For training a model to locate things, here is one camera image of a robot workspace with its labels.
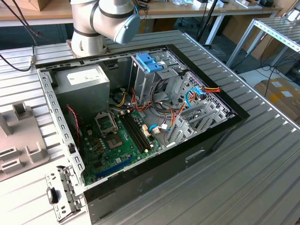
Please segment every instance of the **motherboard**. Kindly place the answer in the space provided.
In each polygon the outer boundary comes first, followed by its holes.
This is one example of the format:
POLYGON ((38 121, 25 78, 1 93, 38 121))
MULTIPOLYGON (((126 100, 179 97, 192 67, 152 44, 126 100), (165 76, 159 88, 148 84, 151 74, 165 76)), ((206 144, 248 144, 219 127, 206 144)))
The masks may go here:
POLYGON ((99 113, 94 123, 81 128, 79 149, 85 164, 86 185, 161 149, 136 110, 104 114, 99 113))

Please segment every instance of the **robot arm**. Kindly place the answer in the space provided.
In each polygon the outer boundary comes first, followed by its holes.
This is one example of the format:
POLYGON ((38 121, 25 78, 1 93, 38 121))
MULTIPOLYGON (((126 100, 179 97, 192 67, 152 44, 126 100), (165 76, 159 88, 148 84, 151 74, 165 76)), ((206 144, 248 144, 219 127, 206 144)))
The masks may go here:
POLYGON ((126 44, 139 31, 140 18, 132 0, 71 0, 72 50, 80 57, 106 52, 104 36, 126 44))

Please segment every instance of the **aluminum profile table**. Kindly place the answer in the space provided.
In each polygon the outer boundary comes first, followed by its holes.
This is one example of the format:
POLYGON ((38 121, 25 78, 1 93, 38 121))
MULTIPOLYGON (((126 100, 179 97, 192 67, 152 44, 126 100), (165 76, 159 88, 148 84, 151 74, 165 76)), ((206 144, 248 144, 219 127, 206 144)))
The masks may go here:
MULTIPOLYGON (((300 215, 300 128, 234 72, 180 31, 137 35, 113 53, 175 44, 251 115, 215 153, 99 222, 99 225, 294 225, 300 215)), ((2 51, 25 68, 30 48, 2 51)), ((40 46, 37 62, 71 59, 67 44, 40 46)), ((0 112, 24 100, 33 108, 51 161, 0 183, 1 222, 56 224, 45 173, 65 165, 59 138, 34 69, 17 72, 0 61, 0 112)), ((64 225, 89 224, 86 209, 64 225)))
POLYGON ((272 66, 280 59, 283 53, 288 49, 291 48, 296 52, 300 51, 300 24, 291 22, 287 20, 285 17, 277 17, 277 18, 264 18, 264 19, 253 19, 250 25, 248 26, 246 32, 244 33, 243 37, 241 38, 240 42, 236 46, 235 50, 233 51, 231 57, 227 62, 227 66, 230 67, 236 56, 240 52, 241 48, 243 47, 244 43, 246 42, 247 38, 250 36, 251 31, 254 27, 258 27, 261 31, 258 36, 255 38, 252 45, 249 47, 247 52, 250 52, 259 42, 263 33, 267 33, 283 43, 285 48, 281 53, 274 59, 272 62, 272 66))

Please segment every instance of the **blue cable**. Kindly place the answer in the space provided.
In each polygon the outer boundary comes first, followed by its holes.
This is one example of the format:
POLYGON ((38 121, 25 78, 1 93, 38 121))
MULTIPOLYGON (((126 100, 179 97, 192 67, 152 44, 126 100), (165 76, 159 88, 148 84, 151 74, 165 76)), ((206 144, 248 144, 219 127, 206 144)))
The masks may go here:
POLYGON ((206 94, 205 92, 201 91, 198 86, 196 86, 196 89, 193 88, 193 89, 188 90, 187 93, 186 93, 186 96, 185 96, 185 100, 186 100, 186 103, 187 103, 189 108, 191 107, 191 104, 189 103, 189 100, 188 100, 188 93, 189 92, 196 92, 199 96, 206 94))
POLYGON ((149 131, 151 131, 153 128, 156 128, 156 127, 158 127, 158 125, 157 124, 153 124, 151 127, 149 127, 149 131))
POLYGON ((153 128, 157 128, 158 125, 156 124, 153 124, 150 128, 149 128, 149 131, 151 131, 153 128))
POLYGON ((135 11, 139 15, 139 10, 138 10, 138 8, 136 6, 135 6, 135 11))

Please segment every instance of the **yellow wire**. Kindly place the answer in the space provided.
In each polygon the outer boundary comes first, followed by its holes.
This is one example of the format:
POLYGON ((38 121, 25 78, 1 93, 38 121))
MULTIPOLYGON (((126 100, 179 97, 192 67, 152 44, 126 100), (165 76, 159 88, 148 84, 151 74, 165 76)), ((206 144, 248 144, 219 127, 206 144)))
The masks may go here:
POLYGON ((117 107, 120 107, 125 103, 125 96, 126 96, 126 93, 124 93, 124 96, 123 96, 123 99, 122 99, 121 103, 116 105, 117 107))
POLYGON ((205 89, 209 89, 209 90, 217 90, 219 88, 205 88, 205 89))

